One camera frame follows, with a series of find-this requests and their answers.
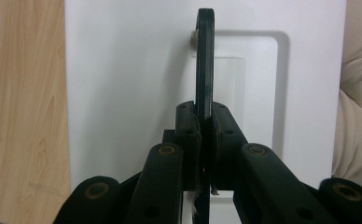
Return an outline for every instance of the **beige fabric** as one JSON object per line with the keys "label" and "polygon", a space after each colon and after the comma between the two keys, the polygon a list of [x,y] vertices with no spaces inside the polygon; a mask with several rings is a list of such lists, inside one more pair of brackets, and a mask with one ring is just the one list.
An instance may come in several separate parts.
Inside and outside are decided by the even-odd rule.
{"label": "beige fabric", "polygon": [[362,186],[362,1],[347,3],[332,174]]}

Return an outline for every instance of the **wooden surface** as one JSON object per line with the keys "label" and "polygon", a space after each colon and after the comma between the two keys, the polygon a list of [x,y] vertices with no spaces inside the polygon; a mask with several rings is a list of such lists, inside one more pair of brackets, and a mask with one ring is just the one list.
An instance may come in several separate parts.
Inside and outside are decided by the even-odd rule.
{"label": "wooden surface", "polygon": [[0,0],[0,222],[50,223],[70,193],[60,0]]}

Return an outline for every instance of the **white surface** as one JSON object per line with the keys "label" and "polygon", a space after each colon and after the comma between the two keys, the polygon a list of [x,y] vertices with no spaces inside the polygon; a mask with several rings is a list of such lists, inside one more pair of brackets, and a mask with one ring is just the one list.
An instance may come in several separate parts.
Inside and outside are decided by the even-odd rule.
{"label": "white surface", "polygon": [[140,171],[162,130],[174,127],[175,107],[194,99],[189,41],[200,7],[216,14],[215,100],[301,181],[318,187],[330,177],[344,1],[69,0],[73,188]]}

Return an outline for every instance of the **black plastic part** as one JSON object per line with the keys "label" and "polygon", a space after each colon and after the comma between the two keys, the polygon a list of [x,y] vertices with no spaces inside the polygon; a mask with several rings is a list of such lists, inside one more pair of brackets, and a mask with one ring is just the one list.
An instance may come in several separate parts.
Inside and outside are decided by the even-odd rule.
{"label": "black plastic part", "polygon": [[201,173],[201,189],[194,202],[196,214],[192,217],[193,224],[210,223],[210,176]]}
{"label": "black plastic part", "polygon": [[245,181],[239,181],[233,192],[233,202],[243,224],[262,223],[262,211]]}
{"label": "black plastic part", "polygon": [[362,187],[339,178],[321,182],[318,194],[323,206],[340,223],[362,223]]}
{"label": "black plastic part", "polygon": [[124,224],[181,222],[183,150],[176,144],[151,148]]}
{"label": "black plastic part", "polygon": [[234,190],[239,174],[237,155],[247,143],[228,108],[213,103],[211,156],[211,184],[219,190]]}
{"label": "black plastic part", "polygon": [[63,204],[54,223],[121,223],[120,185],[95,176],[80,183]]}
{"label": "black plastic part", "polygon": [[[330,213],[318,202],[304,185],[288,170],[274,152],[259,144],[245,144],[238,159],[244,187],[251,190],[262,213],[261,223],[336,223]],[[233,196],[237,202],[243,198]],[[245,206],[236,203],[240,218],[248,217]],[[248,218],[241,219],[248,223]]]}
{"label": "black plastic part", "polygon": [[162,143],[175,143],[175,130],[164,130]]}
{"label": "black plastic part", "polygon": [[176,108],[175,143],[184,150],[184,190],[199,190],[199,157],[201,155],[201,128],[193,110],[193,102]]}
{"label": "black plastic part", "polygon": [[200,8],[196,22],[196,115],[204,124],[211,118],[214,75],[214,11]]}
{"label": "black plastic part", "polygon": [[134,175],[129,179],[123,181],[120,184],[120,216],[117,218],[119,223],[123,223],[126,214],[128,213],[130,202],[132,200],[132,195],[134,194],[135,187],[137,186],[138,179],[140,178],[140,174]]}

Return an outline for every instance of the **screw hole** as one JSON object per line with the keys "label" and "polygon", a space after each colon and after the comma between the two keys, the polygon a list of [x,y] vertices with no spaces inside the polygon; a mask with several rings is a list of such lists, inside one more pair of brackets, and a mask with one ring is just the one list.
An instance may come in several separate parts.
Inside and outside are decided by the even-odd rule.
{"label": "screw hole", "polygon": [[333,189],[337,194],[341,195],[343,198],[349,201],[357,202],[362,200],[361,193],[358,190],[347,185],[335,183],[333,185]]}
{"label": "screw hole", "polygon": [[259,155],[259,156],[264,156],[266,155],[266,149],[264,147],[259,147],[259,146],[251,146],[248,148],[248,150],[254,154],[254,155]]}
{"label": "screw hole", "polygon": [[170,154],[175,153],[175,148],[170,147],[170,146],[164,146],[164,147],[160,147],[158,149],[159,154],[161,154],[162,156],[167,156]]}
{"label": "screw hole", "polygon": [[144,210],[144,216],[147,218],[155,218],[160,214],[160,210],[157,206],[149,206]]}
{"label": "screw hole", "polygon": [[85,189],[85,197],[88,199],[98,199],[106,195],[109,186],[105,182],[93,183]]}
{"label": "screw hole", "polygon": [[304,219],[312,220],[314,218],[314,214],[312,211],[310,211],[307,208],[297,208],[297,214],[300,217],[303,217]]}

